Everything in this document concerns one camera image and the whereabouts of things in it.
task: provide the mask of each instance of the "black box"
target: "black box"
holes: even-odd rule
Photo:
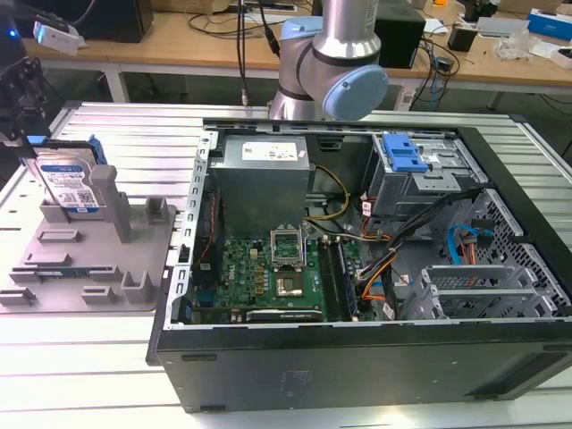
[[[91,0],[21,0],[21,2],[73,22],[88,9]],[[97,0],[91,13],[77,30],[85,39],[138,43],[152,23],[151,0]],[[34,22],[18,20],[17,27],[25,38],[33,37]]]
[[[476,29],[453,27],[448,42],[449,49],[459,52],[470,51],[477,33],[478,31]]]
[[[407,0],[380,0],[375,34],[382,40],[379,64],[392,69],[413,67],[425,19]]]

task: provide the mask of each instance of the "gray power supply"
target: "gray power supply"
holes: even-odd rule
[[[210,166],[227,234],[260,239],[280,225],[299,227],[310,174],[305,137],[228,136]]]

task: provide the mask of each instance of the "white box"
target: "white box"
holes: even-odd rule
[[[561,54],[560,51],[563,50],[572,51],[572,47],[562,47],[558,51],[554,51],[551,54],[550,59],[560,67],[564,67],[565,69],[572,69],[572,58]]]

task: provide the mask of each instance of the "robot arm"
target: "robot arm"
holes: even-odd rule
[[[328,0],[324,18],[298,17],[282,27],[279,89],[270,116],[356,121],[383,100],[389,85],[378,65],[378,0]]]

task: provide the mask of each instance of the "blue cable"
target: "blue cable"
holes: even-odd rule
[[[462,264],[461,259],[460,259],[460,257],[458,257],[458,254],[457,254],[457,246],[455,246],[455,230],[457,230],[457,229],[469,231],[475,237],[478,237],[480,233],[482,233],[486,237],[491,237],[493,234],[493,232],[491,230],[479,231],[479,230],[476,230],[475,228],[473,228],[472,226],[468,226],[468,225],[462,225],[462,224],[452,225],[447,230],[447,246],[449,247],[450,257],[453,260],[454,265],[461,265]]]

